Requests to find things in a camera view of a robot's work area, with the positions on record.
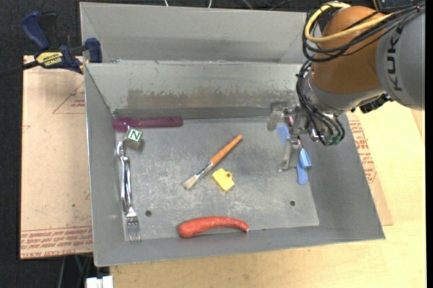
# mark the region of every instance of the yellow sponge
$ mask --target yellow sponge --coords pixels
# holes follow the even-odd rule
[[[225,171],[222,168],[214,172],[212,174],[212,178],[224,192],[227,192],[230,188],[232,188],[235,185],[231,173]]]

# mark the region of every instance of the red sausage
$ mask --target red sausage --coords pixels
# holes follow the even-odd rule
[[[182,223],[177,229],[180,237],[194,237],[199,233],[208,231],[209,229],[219,228],[221,226],[227,228],[236,228],[241,231],[248,232],[250,226],[241,220],[231,217],[201,217],[195,220],[189,220]]]

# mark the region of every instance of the metal fork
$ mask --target metal fork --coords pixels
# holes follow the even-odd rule
[[[122,200],[122,207],[126,217],[127,235],[131,243],[136,243],[141,241],[140,223],[133,207],[130,162],[129,158],[124,155],[124,146],[122,141],[117,146],[117,154],[122,162],[120,198]]]

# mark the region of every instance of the cardboard sheet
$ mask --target cardboard sheet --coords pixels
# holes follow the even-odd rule
[[[92,252],[83,75],[24,72],[20,257]]]

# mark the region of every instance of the blue clamp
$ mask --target blue clamp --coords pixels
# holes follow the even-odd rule
[[[102,50],[99,41],[96,38],[89,38],[85,42],[85,46],[90,53],[90,62],[102,62]]]
[[[81,52],[86,49],[90,53],[91,62],[101,63],[102,62],[102,51],[101,45],[99,44],[96,38],[87,39],[85,42],[85,46],[69,49],[66,45],[53,46],[57,45],[55,33],[52,32],[51,26],[48,26],[47,18],[55,19],[54,17],[48,17],[48,14],[42,16],[41,19],[45,19],[44,28],[47,32],[50,32],[52,37],[52,42],[48,39],[47,35],[44,33],[44,30],[41,28],[41,23],[39,22],[39,12],[34,11],[28,14],[22,21],[21,27],[26,34],[26,36],[35,42],[39,48],[38,52],[34,55],[35,62],[31,64],[23,66],[23,68],[27,67],[32,68],[34,66],[42,66],[44,68],[63,68],[67,70],[71,70],[73,72],[82,73],[82,63],[79,59],[77,59],[73,53],[74,51],[79,49]]]
[[[37,44],[39,51],[45,51],[49,48],[49,41],[39,26],[38,16],[38,11],[28,14],[22,19],[21,27],[26,36]]]

